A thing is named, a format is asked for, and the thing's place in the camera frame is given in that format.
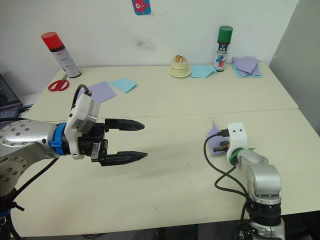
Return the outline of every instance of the spray can cap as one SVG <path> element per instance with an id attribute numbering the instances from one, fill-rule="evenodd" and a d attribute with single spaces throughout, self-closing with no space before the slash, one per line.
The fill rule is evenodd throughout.
<path id="1" fill-rule="evenodd" d="M 41 38 L 49 49 L 57 49 L 64 45 L 58 34 L 54 31 L 42 34 Z"/>
<path id="2" fill-rule="evenodd" d="M 219 28 L 218 42 L 230 43 L 233 30 L 231 26 L 221 26 Z"/>

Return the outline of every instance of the paper sheet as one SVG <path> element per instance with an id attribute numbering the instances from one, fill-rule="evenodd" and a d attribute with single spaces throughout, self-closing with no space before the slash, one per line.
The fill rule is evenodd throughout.
<path id="1" fill-rule="evenodd" d="M 232 62 L 238 70 L 251 74 L 260 60 L 253 56 L 245 56 L 242 58 L 233 57 Z"/>
<path id="2" fill-rule="evenodd" d="M 95 85 L 89 86 L 89 90 L 92 92 L 92 99 L 97 103 L 103 103 L 113 97 L 117 96 L 115 91 L 109 86 L 106 81 L 99 82 Z M 81 94 L 85 92 L 81 89 L 78 94 L 78 98 Z"/>
<path id="3" fill-rule="evenodd" d="M 212 121 L 212 125 L 213 126 L 212 126 L 211 130 L 209 131 L 209 133 L 207 134 L 206 138 L 220 132 L 214 121 Z M 213 138 L 209 139 L 209 141 L 207 142 L 207 145 L 209 146 L 210 153 L 212 156 L 226 154 L 226 152 L 224 152 L 224 151 L 214 152 L 214 149 L 213 149 L 213 148 L 220 147 L 220 142 L 223 142 L 223 141 L 229 141 L 229 137 L 227 137 L 227 136 L 226 137 L 214 136 Z"/>
<path id="4" fill-rule="evenodd" d="M 136 87 L 136 83 L 128 78 L 122 78 L 115 81 L 108 82 L 111 86 L 119 89 L 120 91 L 127 93 Z"/>
<path id="5" fill-rule="evenodd" d="M 255 68 L 252 70 L 251 73 L 248 73 L 246 71 L 242 71 L 242 70 L 239 70 L 237 69 L 239 74 L 240 75 L 245 75 L 245 76 L 258 76 L 258 75 L 261 75 L 260 71 L 259 71 L 259 68 L 258 68 L 258 64 L 255 66 Z"/>
<path id="6" fill-rule="evenodd" d="M 243 74 L 240 74 L 239 70 L 236 68 L 236 66 L 233 63 L 232 63 L 232 67 L 233 67 L 234 74 L 237 78 L 262 78 L 263 77 L 263 74 L 260 73 L 259 69 L 258 69 L 258 72 L 260 73 L 260 75 L 243 75 Z"/>
<path id="7" fill-rule="evenodd" d="M 212 66 L 195 65 L 192 66 L 191 77 L 205 79 L 210 74 L 216 72 L 216 69 Z"/>

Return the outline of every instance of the red scissors handle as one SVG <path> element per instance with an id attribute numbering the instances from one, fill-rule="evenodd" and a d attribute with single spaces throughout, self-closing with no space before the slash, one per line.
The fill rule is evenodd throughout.
<path id="1" fill-rule="evenodd" d="M 69 81 L 66 79 L 58 80 L 48 86 L 50 92 L 63 91 L 69 87 Z"/>

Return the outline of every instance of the red spray can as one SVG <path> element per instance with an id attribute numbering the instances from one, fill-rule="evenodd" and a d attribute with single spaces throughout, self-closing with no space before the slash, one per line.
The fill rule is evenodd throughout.
<path id="1" fill-rule="evenodd" d="M 41 38 L 69 78 L 81 75 L 81 71 L 56 32 L 46 32 Z"/>

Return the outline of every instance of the label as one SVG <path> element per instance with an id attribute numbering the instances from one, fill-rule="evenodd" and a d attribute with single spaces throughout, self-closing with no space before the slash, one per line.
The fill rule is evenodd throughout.
<path id="1" fill-rule="evenodd" d="M 73 129 L 79 129 L 79 128 L 82 126 L 83 123 L 84 123 L 83 120 L 77 119 L 77 120 L 74 122 L 72 128 L 73 128 Z"/>
<path id="2" fill-rule="evenodd" d="M 51 53 L 60 66 L 65 70 L 68 77 L 74 78 L 79 76 L 81 72 L 66 48 Z"/>
<path id="3" fill-rule="evenodd" d="M 214 58 L 214 68 L 217 71 L 223 71 L 225 69 L 225 64 L 227 62 L 229 44 L 227 43 L 217 43 L 217 51 Z"/>

